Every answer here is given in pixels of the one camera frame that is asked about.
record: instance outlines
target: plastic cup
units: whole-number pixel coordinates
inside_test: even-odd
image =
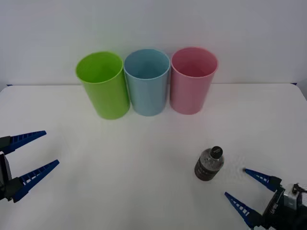
[[[102,118],[117,119],[129,110],[123,61],[118,55],[92,53],[78,63],[76,74]]]
[[[131,53],[124,70],[134,110],[143,116],[154,116],[163,111],[167,95],[170,69],[168,56],[155,49]]]
[[[172,108],[187,115],[199,112],[217,68],[217,58],[204,48],[186,47],[178,50],[172,57]]]

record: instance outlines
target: bottle cap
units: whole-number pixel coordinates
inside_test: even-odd
[[[221,147],[214,146],[210,151],[210,156],[214,159],[219,159],[223,154],[223,150]]]

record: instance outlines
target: cup rim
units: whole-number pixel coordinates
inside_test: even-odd
[[[125,62],[126,62],[127,58],[128,58],[131,54],[133,54],[133,53],[135,53],[135,52],[138,52],[138,51],[142,51],[142,50],[154,50],[154,51],[160,52],[160,53],[162,53],[164,56],[166,56],[166,58],[167,58],[167,60],[168,60],[168,68],[167,68],[167,70],[166,70],[163,74],[161,74],[161,75],[159,75],[159,76],[157,76],[157,77],[154,77],[154,78],[149,78],[149,79],[137,78],[137,77],[134,77],[133,75],[131,75],[130,73],[128,73],[128,71],[126,71],[126,68],[125,68]],[[141,80],[141,81],[150,81],[150,80],[154,80],[154,79],[160,78],[160,77],[164,76],[164,75],[169,71],[169,69],[171,68],[171,60],[169,59],[168,55],[167,55],[165,52],[163,52],[162,50],[153,49],[153,48],[138,49],[138,50],[136,50],[136,51],[133,51],[132,53],[130,53],[130,54],[126,57],[125,62],[124,62],[124,71],[125,71],[125,73],[127,73],[130,77],[132,77],[132,78],[134,78],[134,79],[137,79],[137,80]]]
[[[173,58],[174,58],[174,56],[175,56],[175,54],[176,54],[177,52],[179,52],[179,51],[181,51],[181,50],[183,50],[183,49],[187,49],[187,48],[202,49],[203,51],[206,51],[206,52],[210,53],[210,54],[216,59],[216,68],[215,68],[215,70],[214,70],[212,73],[209,73],[209,74],[207,74],[207,75],[205,75],[205,76],[201,76],[201,77],[193,77],[193,76],[185,75],[185,74],[181,73],[180,71],[178,71],[178,70],[174,67],[174,65],[173,65]],[[193,78],[193,79],[195,79],[195,78],[200,79],[200,78],[206,78],[206,77],[208,77],[208,76],[214,74],[214,73],[217,71],[217,69],[219,68],[219,60],[217,59],[217,57],[216,57],[216,55],[215,55],[214,53],[210,52],[209,50],[207,50],[207,49],[205,49],[205,48],[203,48],[203,47],[201,47],[201,46],[186,46],[186,47],[183,47],[183,48],[177,50],[177,51],[172,55],[171,65],[172,65],[172,68],[174,69],[174,71],[176,71],[177,73],[179,73],[179,74],[181,74],[181,75],[183,75],[183,76],[185,76],[185,77]]]
[[[112,54],[112,55],[118,57],[118,58],[120,59],[120,62],[121,62],[120,71],[119,71],[114,77],[112,77],[112,78],[110,78],[110,79],[108,79],[108,80],[105,80],[105,81],[100,81],[100,82],[89,82],[89,81],[85,81],[85,80],[81,79],[81,78],[78,76],[78,73],[77,73],[77,68],[78,68],[79,64],[80,64],[85,58],[87,58],[87,57],[89,57],[89,56],[91,56],[91,55],[100,54],[100,53],[109,53],[109,54]],[[75,68],[75,73],[76,73],[76,75],[77,75],[77,78],[78,78],[81,82],[86,83],[86,84],[94,84],[94,85],[96,85],[96,84],[107,83],[107,82],[113,80],[114,78],[116,78],[116,77],[123,71],[123,67],[124,67],[123,59],[122,59],[118,54],[116,54],[116,53],[114,53],[114,52],[112,52],[112,51],[99,51],[99,52],[93,52],[93,53],[91,53],[91,54],[86,55],[85,57],[83,57],[83,58],[78,62],[77,66],[76,66],[76,68]]]

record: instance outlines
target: green cup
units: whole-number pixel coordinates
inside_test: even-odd
[[[99,116],[117,119],[129,110],[123,60],[118,55],[92,53],[78,63],[76,74]]]

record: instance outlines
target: pink cup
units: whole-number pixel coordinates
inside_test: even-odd
[[[170,104],[181,114],[199,112],[218,67],[214,54],[201,47],[186,47],[172,57]]]

